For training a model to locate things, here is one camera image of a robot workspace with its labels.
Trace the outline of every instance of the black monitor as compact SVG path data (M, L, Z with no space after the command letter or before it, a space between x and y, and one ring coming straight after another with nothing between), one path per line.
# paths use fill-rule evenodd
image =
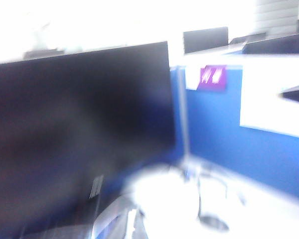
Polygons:
M228 45L228 27L218 27L183 33L184 53Z
M167 42L0 64L0 235L174 145Z

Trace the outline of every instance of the cubicle partition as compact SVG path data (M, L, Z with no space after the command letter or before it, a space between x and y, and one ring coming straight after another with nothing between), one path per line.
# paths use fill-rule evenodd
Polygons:
M240 126L242 72L227 68L225 91L186 90L190 153L299 198L299 138Z

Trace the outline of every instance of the white wall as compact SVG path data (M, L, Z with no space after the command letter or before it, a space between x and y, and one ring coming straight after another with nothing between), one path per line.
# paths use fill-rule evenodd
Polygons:
M253 0L0 0L0 61L35 47L76 51L168 40L170 58L182 54L182 32L228 26L230 38L253 31Z

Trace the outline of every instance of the paper sheet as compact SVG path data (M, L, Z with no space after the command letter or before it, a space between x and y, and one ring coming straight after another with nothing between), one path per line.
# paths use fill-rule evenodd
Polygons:
M299 57L255 57L243 64L240 126L299 137L299 102L279 93L299 85Z

